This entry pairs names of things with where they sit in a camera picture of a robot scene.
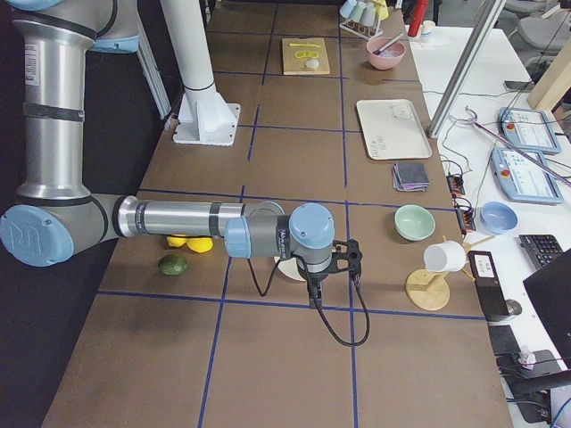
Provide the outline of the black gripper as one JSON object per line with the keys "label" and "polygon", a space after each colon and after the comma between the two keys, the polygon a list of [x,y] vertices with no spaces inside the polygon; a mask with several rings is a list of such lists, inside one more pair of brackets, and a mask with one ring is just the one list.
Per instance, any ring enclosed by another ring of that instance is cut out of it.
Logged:
{"label": "black gripper", "polygon": [[322,308],[322,283],[325,280],[324,274],[308,273],[307,274],[307,291],[309,295],[309,303],[312,309]]}

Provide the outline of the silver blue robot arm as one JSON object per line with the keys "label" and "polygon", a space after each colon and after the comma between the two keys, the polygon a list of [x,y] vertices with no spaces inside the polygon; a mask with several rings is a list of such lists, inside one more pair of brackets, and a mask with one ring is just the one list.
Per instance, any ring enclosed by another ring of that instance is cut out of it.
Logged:
{"label": "silver blue robot arm", "polygon": [[322,281],[335,269],[334,220],[324,206],[286,214],[274,202],[142,201],[84,186],[86,54],[136,51],[136,2],[13,1],[11,8],[25,41],[27,155],[19,201],[1,218],[1,240],[14,258],[49,267],[119,236],[209,236],[234,258],[294,259],[310,305],[320,307]]}

